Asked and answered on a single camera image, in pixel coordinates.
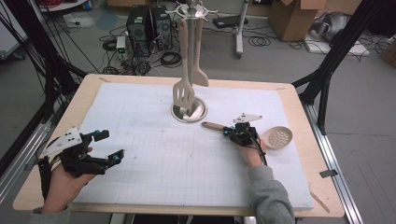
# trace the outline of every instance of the gray sleeve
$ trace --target gray sleeve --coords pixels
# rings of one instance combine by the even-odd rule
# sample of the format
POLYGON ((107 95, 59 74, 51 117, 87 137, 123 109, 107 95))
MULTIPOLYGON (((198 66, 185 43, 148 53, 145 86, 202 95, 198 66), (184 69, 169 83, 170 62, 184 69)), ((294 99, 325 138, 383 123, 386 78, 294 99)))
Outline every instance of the gray sleeve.
POLYGON ((274 180, 272 169, 258 166, 248 171, 257 223, 294 223, 294 213, 285 187, 274 180))
POLYGON ((70 208, 67 207, 60 213, 42 215, 41 208, 36 208, 30 213, 30 224, 69 224, 70 208))

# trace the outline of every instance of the hand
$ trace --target hand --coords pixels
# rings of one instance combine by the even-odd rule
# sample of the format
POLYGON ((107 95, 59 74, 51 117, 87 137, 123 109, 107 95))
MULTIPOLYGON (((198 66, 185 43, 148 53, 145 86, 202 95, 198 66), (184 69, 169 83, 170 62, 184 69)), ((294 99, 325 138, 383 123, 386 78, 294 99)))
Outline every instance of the hand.
POLYGON ((75 178, 64 170, 62 164, 58 164, 52 170, 49 194, 41 209, 41 214, 62 212, 94 177, 95 175, 82 175, 75 178))
MULTIPOLYGON (((265 145, 264 141, 260 138, 257 139, 257 142, 262 147, 262 152, 265 153, 267 149, 267 145, 265 145)), ((246 147, 241 147, 235 144, 237 148, 241 151, 242 157, 244 158, 245 162, 247 163, 248 167, 253 168, 256 166, 262 166, 262 157, 260 157, 259 151, 256 148, 256 145, 253 143, 246 147)))

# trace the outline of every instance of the perforated spoon head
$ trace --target perforated spoon head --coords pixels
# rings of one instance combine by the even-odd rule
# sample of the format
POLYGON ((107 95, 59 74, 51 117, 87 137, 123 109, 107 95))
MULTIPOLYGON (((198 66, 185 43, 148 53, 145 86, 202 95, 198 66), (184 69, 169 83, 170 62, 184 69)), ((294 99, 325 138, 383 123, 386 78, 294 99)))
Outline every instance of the perforated spoon head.
POLYGON ((290 129, 277 126, 269 129, 262 135, 262 138, 269 148, 279 149, 285 147, 290 143, 293 134, 290 129))

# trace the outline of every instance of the kitchen utensil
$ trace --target kitchen utensil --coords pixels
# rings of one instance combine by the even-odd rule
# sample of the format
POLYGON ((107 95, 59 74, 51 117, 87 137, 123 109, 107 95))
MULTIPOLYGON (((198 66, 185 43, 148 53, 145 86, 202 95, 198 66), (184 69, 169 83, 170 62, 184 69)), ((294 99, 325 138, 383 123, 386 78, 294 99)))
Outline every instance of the kitchen utensil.
MULTIPOLYGON (((223 128, 226 127, 224 125, 213 122, 202 122, 202 125, 208 129, 213 129, 217 131, 223 131, 223 128)), ((260 138, 269 148, 279 149, 287 146, 288 143, 290 143, 292 138, 292 132, 287 127, 276 126, 267 130, 264 134, 260 136, 260 138)))
POLYGON ((180 25, 178 28, 179 39, 180 39, 180 53, 182 58, 183 74, 179 82, 173 87, 174 105, 179 107, 191 109, 192 103, 195 99, 195 92, 189 81, 189 69, 188 69, 188 27, 186 20, 180 19, 180 25))
POLYGON ((195 34, 195 57, 194 66, 192 68, 192 83, 200 86, 209 86, 207 75, 201 70, 199 60, 201 57, 201 38, 202 38, 203 19, 196 20, 195 34))

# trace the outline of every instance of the wooden table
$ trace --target wooden table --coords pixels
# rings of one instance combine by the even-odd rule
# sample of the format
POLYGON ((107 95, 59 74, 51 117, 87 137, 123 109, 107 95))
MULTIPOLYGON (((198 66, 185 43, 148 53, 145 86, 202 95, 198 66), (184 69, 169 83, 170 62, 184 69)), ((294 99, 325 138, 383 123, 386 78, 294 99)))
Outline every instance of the wooden table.
MULTIPOLYGON (((171 77, 124 77, 108 75, 88 75, 84 78, 75 97, 56 127, 51 139, 63 134, 72 126, 79 126, 90 109, 96 93, 102 83, 134 83, 173 85, 179 78, 171 77)), ((302 108, 294 87, 286 83, 246 82, 229 80, 209 80, 210 87, 255 89, 278 91, 282 105, 293 132, 293 141, 300 156, 310 193, 315 207, 309 210, 295 210, 297 217, 342 217, 345 213, 339 196, 330 177, 322 178, 320 172, 327 170, 316 138, 302 108)), ((34 169, 16 197, 13 207, 16 210, 32 210, 42 206, 40 178, 38 169, 34 169)), ((74 211, 110 212, 135 214, 177 214, 177 215, 218 215, 218 216, 254 216, 250 208, 203 207, 203 206, 163 206, 138 204, 99 204, 72 203, 74 211)))

